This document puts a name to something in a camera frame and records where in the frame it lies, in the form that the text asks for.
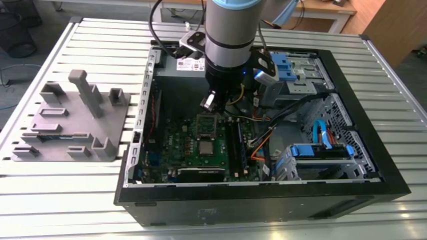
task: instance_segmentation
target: yellow wire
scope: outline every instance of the yellow wire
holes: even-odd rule
[[[236,102],[239,102],[240,99],[243,98],[243,93],[244,93],[244,91],[246,91],[246,86],[243,85],[243,83],[240,83],[240,87],[242,87],[242,91],[240,91],[240,96],[239,96],[239,98],[238,98],[235,101],[227,103],[227,106],[234,105],[234,104],[235,104]]]

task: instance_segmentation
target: sticker with barcode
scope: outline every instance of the sticker with barcode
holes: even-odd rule
[[[191,57],[176,60],[178,71],[204,71],[206,70],[206,59],[194,59]]]
[[[254,97],[254,106],[258,108],[260,106],[260,99]]]
[[[270,175],[270,168],[267,167],[267,165],[262,167],[262,171],[266,173],[267,176]]]

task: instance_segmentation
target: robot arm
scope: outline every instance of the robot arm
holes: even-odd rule
[[[210,90],[200,106],[223,112],[230,91],[240,87],[246,72],[258,70],[255,79],[274,83],[278,67],[268,54],[252,48],[263,7],[267,0],[208,0],[206,33],[190,32],[180,44],[206,56],[206,79]],[[290,16],[298,0],[291,0],[283,16]]]

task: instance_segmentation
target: aluminum table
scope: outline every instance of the aluminum table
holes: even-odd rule
[[[163,40],[178,41],[182,24],[154,25]],[[70,23],[0,133],[0,238],[39,237],[156,240],[419,239],[427,236],[427,114],[373,43],[357,35],[264,29],[272,47],[330,50],[361,100],[413,193],[338,218],[317,221],[142,227],[114,205],[118,160],[15,162],[46,82],[76,91],[72,69],[88,72],[100,92],[132,94],[122,142],[130,142],[146,61],[154,39],[146,22],[84,18]]]

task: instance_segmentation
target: label sticker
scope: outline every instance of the label sticker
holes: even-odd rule
[[[260,106],[260,99],[258,97],[254,97],[254,107],[259,107]]]
[[[294,69],[294,73],[295,74],[304,74],[304,70],[303,69]]]
[[[267,165],[262,167],[262,171],[266,173],[267,176],[270,175],[270,168],[267,167]]]
[[[194,58],[178,59],[176,61],[178,71],[204,71],[206,70],[206,59],[199,60]]]

